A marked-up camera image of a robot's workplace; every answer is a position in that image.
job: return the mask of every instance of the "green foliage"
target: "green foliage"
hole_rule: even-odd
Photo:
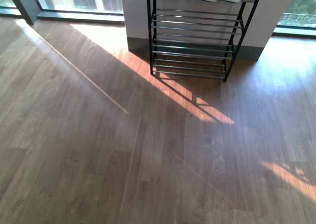
[[[316,0],[292,0],[286,12],[316,15]]]

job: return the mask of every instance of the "window sill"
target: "window sill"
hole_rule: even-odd
[[[4,16],[21,16],[21,13],[16,8],[1,8],[0,7],[0,15],[4,15]]]
[[[276,27],[273,31],[275,36],[298,36],[298,37],[316,37],[315,29],[298,29],[298,28],[285,28]]]
[[[38,14],[39,19],[56,19],[75,22],[92,22],[92,23],[110,23],[124,24],[124,17],[117,15],[100,15],[86,13],[65,13],[65,12],[48,12],[42,11]]]

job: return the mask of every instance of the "shoe rack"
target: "shoe rack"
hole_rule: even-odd
[[[259,0],[240,3],[218,0],[237,8],[234,13],[206,11],[216,4],[212,2],[181,1],[185,4],[147,0],[151,75],[163,73],[226,81]],[[199,1],[201,11],[187,10],[187,6],[194,4],[192,1]],[[168,2],[177,7],[169,7]],[[251,10],[244,11],[249,4]]]

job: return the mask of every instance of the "shoe rack shelf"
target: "shoe rack shelf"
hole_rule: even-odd
[[[151,75],[197,76],[226,81],[238,55],[259,0],[234,4],[236,13],[164,8],[159,0],[147,0]],[[251,11],[244,18],[246,4]]]

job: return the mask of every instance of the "railing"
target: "railing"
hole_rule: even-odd
[[[282,26],[316,27],[316,15],[284,13],[278,23]]]

